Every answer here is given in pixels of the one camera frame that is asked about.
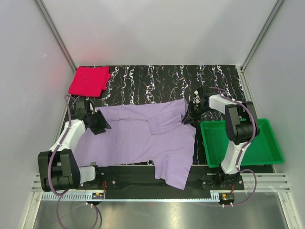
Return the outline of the lavender t shirt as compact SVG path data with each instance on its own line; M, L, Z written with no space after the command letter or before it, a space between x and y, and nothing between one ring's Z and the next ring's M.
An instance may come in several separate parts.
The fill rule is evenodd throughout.
M74 157L78 166L99 167L152 161L155 178L183 190L193 164L195 127L182 124L187 101L99 107L111 128L86 130Z

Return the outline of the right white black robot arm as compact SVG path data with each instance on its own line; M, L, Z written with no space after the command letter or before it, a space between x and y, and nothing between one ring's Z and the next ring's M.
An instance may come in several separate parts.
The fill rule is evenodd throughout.
M227 91L223 89L220 89L220 94L215 94L212 89L213 87L201 86L193 93L182 123L186 125L199 122L201 115L209 111L224 114L229 143L214 182L218 187L227 189L238 184L241 162L249 145L259 135L260 127L252 102L229 98Z

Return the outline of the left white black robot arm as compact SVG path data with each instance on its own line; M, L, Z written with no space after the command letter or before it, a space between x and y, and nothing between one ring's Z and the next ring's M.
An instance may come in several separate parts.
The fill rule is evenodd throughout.
M98 167L79 167L73 152L87 129L98 135L110 128L92 101L76 101L74 111L68 111L68 121L56 143L48 151L40 152L38 155L42 190L60 195L59 191L78 189L83 183L87 183L93 189L99 188L103 183L103 177L97 174Z

